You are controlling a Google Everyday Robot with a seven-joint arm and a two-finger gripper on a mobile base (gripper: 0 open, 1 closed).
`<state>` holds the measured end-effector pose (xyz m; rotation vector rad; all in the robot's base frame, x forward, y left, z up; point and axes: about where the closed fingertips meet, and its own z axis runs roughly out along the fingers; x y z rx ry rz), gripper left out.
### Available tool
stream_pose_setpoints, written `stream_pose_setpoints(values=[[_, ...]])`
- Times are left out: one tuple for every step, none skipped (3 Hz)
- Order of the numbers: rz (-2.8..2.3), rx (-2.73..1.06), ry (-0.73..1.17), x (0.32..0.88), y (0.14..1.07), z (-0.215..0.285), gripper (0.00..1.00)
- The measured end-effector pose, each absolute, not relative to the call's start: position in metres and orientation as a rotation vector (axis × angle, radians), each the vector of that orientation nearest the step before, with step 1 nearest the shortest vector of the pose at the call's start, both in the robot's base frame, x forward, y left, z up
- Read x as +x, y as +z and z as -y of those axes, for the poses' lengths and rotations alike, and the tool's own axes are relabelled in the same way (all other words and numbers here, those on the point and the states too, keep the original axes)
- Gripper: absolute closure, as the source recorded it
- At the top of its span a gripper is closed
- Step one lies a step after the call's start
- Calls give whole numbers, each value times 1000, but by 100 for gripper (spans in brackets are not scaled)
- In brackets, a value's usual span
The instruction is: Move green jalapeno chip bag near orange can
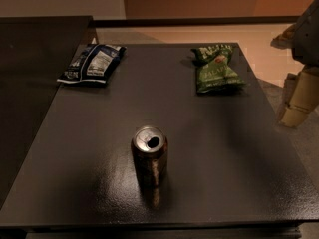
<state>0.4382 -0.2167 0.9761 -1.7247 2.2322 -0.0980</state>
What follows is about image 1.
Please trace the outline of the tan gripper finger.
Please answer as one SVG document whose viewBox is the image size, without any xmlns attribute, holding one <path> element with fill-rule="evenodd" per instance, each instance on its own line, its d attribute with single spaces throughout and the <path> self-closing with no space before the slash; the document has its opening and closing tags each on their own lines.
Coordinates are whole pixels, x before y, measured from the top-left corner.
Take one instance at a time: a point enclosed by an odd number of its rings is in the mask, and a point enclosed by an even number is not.
<svg viewBox="0 0 319 239">
<path fill-rule="evenodd" d="M 295 24 L 285 29 L 281 34 L 271 41 L 271 46 L 278 49 L 290 49 L 292 47 L 293 37 L 295 34 Z"/>
<path fill-rule="evenodd" d="M 305 66 L 297 75 L 289 73 L 284 82 L 278 122 L 298 127 L 319 106 L 319 68 Z"/>
</svg>

